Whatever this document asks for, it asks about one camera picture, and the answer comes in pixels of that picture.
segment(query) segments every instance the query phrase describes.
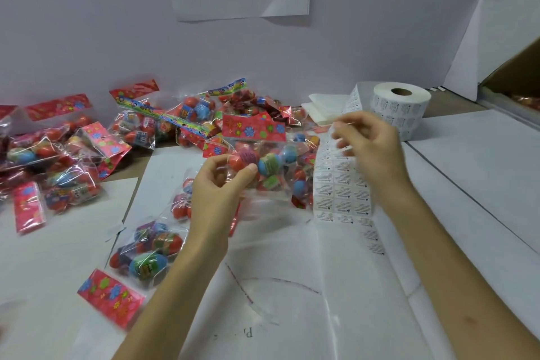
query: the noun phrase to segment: blue flower print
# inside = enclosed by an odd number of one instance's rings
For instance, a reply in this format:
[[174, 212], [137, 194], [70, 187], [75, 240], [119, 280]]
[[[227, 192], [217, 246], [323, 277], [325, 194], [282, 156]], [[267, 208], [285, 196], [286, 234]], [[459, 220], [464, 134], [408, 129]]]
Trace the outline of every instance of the blue flower print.
[[120, 285], [114, 285], [114, 287], [111, 289], [111, 294], [109, 295], [109, 300], [114, 300], [118, 297], [120, 294], [120, 289], [122, 287]]
[[79, 288], [79, 292], [85, 292], [86, 290], [90, 289], [91, 286], [92, 281], [90, 279], [86, 279], [83, 285]]
[[246, 137], [253, 137], [255, 135], [255, 130], [253, 130], [252, 127], [246, 127], [244, 134], [246, 134]]

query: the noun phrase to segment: pile of bagged toys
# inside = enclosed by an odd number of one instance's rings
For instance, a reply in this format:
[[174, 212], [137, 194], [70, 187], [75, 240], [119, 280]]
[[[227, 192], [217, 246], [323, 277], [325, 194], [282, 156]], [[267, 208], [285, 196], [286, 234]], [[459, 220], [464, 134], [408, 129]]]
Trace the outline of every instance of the pile of bagged toys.
[[[17, 233], [41, 228], [53, 215], [102, 196], [101, 181], [129, 163], [126, 155], [132, 149], [152, 151], [167, 142], [197, 147], [205, 158], [229, 154], [227, 179], [256, 164], [259, 172], [246, 197], [290, 200], [304, 209], [313, 204], [317, 133], [326, 130], [310, 121], [302, 107], [259, 95], [244, 78], [184, 97], [160, 91], [155, 80], [110, 94], [118, 114], [107, 125], [97, 121], [84, 94], [27, 107], [0, 105], [0, 202], [13, 199]], [[29, 121], [30, 132], [12, 133], [15, 114]], [[131, 241], [118, 248], [109, 262], [111, 270], [146, 285], [166, 270], [187, 236], [195, 173], [186, 173], [158, 218], [144, 222]], [[238, 210], [230, 236], [237, 220]], [[100, 304], [93, 294], [101, 296], [104, 289], [95, 281], [105, 284], [106, 276], [94, 272], [79, 294], [94, 306]], [[115, 280], [110, 285], [105, 289], [110, 290], [111, 301], [117, 298], [118, 288], [137, 295]]]

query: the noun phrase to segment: strip of labels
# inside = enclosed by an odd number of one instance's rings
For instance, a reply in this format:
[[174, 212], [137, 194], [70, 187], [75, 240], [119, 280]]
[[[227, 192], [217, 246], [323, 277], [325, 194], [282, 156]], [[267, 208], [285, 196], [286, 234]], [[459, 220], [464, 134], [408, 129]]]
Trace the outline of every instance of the strip of labels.
[[[343, 113], [362, 109], [356, 87]], [[327, 140], [321, 144], [313, 174], [313, 213], [322, 222], [342, 223], [361, 228], [369, 249], [384, 255], [384, 248], [372, 220], [372, 200], [368, 183], [356, 166], [354, 157], [345, 157], [332, 139], [331, 128]]]

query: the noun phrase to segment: cardboard core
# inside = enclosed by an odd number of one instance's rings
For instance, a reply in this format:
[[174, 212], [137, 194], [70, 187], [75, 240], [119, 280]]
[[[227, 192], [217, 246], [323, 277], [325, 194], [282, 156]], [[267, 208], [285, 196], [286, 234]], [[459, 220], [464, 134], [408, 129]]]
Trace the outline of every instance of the cardboard core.
[[393, 92], [395, 95], [411, 95], [412, 94], [411, 91], [406, 90], [404, 88], [393, 88], [390, 91]]

